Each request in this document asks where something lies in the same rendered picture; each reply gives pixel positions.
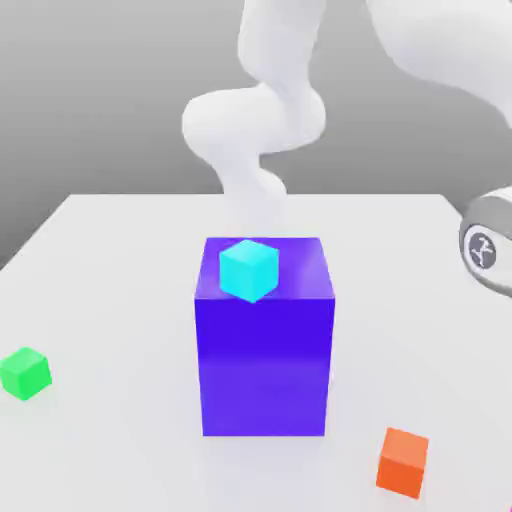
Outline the small cyan cube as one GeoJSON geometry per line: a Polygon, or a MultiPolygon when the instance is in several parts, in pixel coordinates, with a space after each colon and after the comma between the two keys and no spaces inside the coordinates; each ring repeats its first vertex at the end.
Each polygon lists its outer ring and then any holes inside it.
{"type": "Polygon", "coordinates": [[[219,253],[219,286],[249,303],[256,303],[277,288],[279,250],[244,239],[219,253]]]}

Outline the small orange cube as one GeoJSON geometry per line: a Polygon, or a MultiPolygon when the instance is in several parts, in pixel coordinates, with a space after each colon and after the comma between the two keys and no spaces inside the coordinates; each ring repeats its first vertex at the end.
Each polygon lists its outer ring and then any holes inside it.
{"type": "Polygon", "coordinates": [[[428,447],[428,438],[389,427],[379,457],[376,485],[418,499],[428,447]]]}

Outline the small green cube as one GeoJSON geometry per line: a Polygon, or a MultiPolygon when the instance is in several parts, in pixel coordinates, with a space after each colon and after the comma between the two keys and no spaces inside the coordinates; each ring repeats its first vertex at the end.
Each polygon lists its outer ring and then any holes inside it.
{"type": "Polygon", "coordinates": [[[10,395],[26,401],[52,383],[46,356],[23,347],[0,361],[0,382],[10,395]]]}

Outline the large blue box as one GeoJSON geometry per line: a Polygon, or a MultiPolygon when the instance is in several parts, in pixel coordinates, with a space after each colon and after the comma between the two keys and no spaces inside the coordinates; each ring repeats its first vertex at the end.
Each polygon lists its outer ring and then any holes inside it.
{"type": "Polygon", "coordinates": [[[225,293],[219,256],[238,238],[207,238],[194,297],[206,436],[325,433],[335,293],[317,238],[265,238],[279,283],[256,303],[225,293]]]}

